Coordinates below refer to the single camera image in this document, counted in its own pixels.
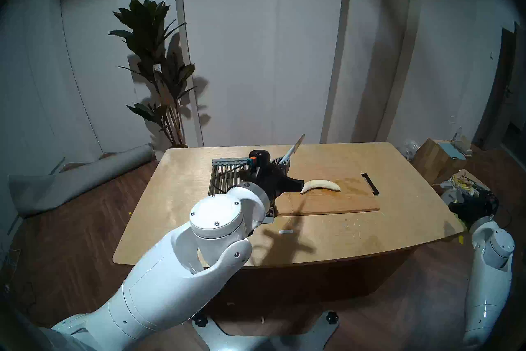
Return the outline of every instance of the wooden table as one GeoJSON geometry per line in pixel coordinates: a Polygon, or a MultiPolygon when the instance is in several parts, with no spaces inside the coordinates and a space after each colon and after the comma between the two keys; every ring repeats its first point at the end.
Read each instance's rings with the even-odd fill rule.
{"type": "MultiPolygon", "coordinates": [[[[167,150],[122,235],[113,260],[134,265],[167,232],[188,221],[208,194],[213,158],[246,157],[261,148],[272,157],[290,146],[167,150]]],[[[387,142],[301,145],[291,160],[368,173],[380,191],[376,212],[279,216],[249,238],[245,266],[281,266],[363,257],[408,248],[464,231],[462,223],[404,157],[387,142]],[[292,229],[292,234],[280,234],[292,229]]]]}

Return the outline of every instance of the cutting board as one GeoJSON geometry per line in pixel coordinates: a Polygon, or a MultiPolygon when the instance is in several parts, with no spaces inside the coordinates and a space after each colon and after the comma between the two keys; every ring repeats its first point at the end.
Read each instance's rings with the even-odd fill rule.
{"type": "Polygon", "coordinates": [[[276,199],[278,216],[345,214],[378,211],[380,209],[378,200],[372,194],[371,187],[361,174],[352,178],[323,179],[338,184],[341,191],[320,188],[311,189],[305,194],[286,192],[276,199]]]}

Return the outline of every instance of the box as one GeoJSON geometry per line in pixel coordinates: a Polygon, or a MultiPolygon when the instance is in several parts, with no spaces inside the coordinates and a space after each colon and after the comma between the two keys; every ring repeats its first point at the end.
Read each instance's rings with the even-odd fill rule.
{"type": "Polygon", "coordinates": [[[429,183],[429,185],[439,184],[449,178],[466,165],[466,158],[461,152],[455,149],[460,159],[451,157],[440,144],[449,144],[449,148],[454,148],[449,141],[432,140],[430,138],[422,144],[413,159],[413,167],[429,183]]]}

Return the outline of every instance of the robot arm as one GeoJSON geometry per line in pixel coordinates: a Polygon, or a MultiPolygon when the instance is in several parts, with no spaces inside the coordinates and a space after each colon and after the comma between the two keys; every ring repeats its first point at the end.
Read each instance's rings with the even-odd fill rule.
{"type": "Polygon", "coordinates": [[[511,286],[515,243],[490,217],[470,228],[475,249],[466,296],[464,349],[478,349],[488,339],[506,304],[511,286]]]}
{"type": "Polygon", "coordinates": [[[95,350],[113,351],[192,318],[249,259],[252,245],[247,237],[262,223],[275,197],[303,187],[302,180],[286,176],[288,165],[271,163],[268,152],[252,151],[250,156],[240,186],[199,201],[189,221],[155,244],[106,304],[53,330],[95,350]],[[210,266],[206,270],[198,249],[210,266]]]}

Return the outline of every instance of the screw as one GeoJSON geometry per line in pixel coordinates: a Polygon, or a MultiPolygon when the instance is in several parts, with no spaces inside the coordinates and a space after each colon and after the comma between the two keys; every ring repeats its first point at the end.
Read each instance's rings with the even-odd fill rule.
{"type": "Polygon", "coordinates": [[[197,314],[194,316],[194,323],[197,327],[203,328],[208,323],[208,319],[202,314],[197,314]]]}
{"type": "Polygon", "coordinates": [[[328,312],[326,318],[329,324],[336,324],[339,320],[338,314],[335,312],[328,312]]]}

